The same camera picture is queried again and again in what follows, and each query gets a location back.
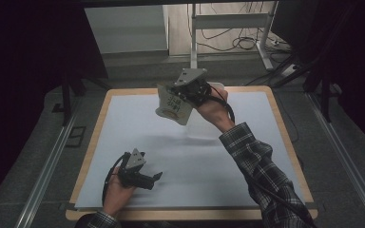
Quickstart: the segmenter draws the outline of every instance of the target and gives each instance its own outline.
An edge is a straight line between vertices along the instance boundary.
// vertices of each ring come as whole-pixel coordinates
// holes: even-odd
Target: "table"
[[[247,87],[227,87],[229,92],[264,92],[268,98],[269,105],[272,108],[273,114],[278,124],[279,132],[283,138],[284,146],[288,152],[288,157],[293,165],[298,178],[299,188],[303,195],[304,201],[309,208],[309,211],[313,218],[317,217],[317,209],[314,206],[314,200],[311,196],[307,182],[303,176],[300,165],[298,163],[295,150],[289,139],[287,130],[283,123],[283,119],[280,116],[277,103],[274,99],[271,89],[267,86],[247,86]],[[98,143],[99,135],[103,128],[103,123],[106,118],[108,106],[111,102],[112,96],[123,95],[145,95],[145,94],[157,94],[156,88],[136,88],[136,89],[112,89],[106,94],[105,101],[103,103],[102,110],[97,120],[93,135],[89,147],[86,152],[85,160],[83,162],[78,180],[75,184],[72,196],[69,204],[72,205],[78,199],[82,185],[86,179],[87,171],[90,167],[95,148]],[[76,220],[84,214],[94,213],[94,211],[76,211],[68,209],[66,212],[67,219]],[[118,216],[119,220],[255,220],[261,219],[260,210],[254,209],[223,209],[223,210],[189,210],[189,209],[173,209],[173,210],[125,210]]]

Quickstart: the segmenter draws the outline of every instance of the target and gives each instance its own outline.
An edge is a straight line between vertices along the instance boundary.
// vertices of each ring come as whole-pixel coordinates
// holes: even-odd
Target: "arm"
[[[226,91],[218,90],[218,92],[227,100]],[[220,136],[221,142],[247,181],[248,191],[259,204],[265,226],[308,227],[295,213],[257,186],[253,186],[250,181],[255,179],[267,190],[290,202],[298,211],[309,215],[307,208],[296,195],[292,182],[271,161],[272,147],[256,140],[246,123],[234,125],[228,118],[227,111],[218,103],[208,101],[197,110],[223,133]]]
[[[114,169],[114,173],[109,181],[103,211],[97,212],[87,227],[121,228],[120,223],[115,217],[129,202],[136,187],[124,188],[117,176],[118,169],[118,167]]]

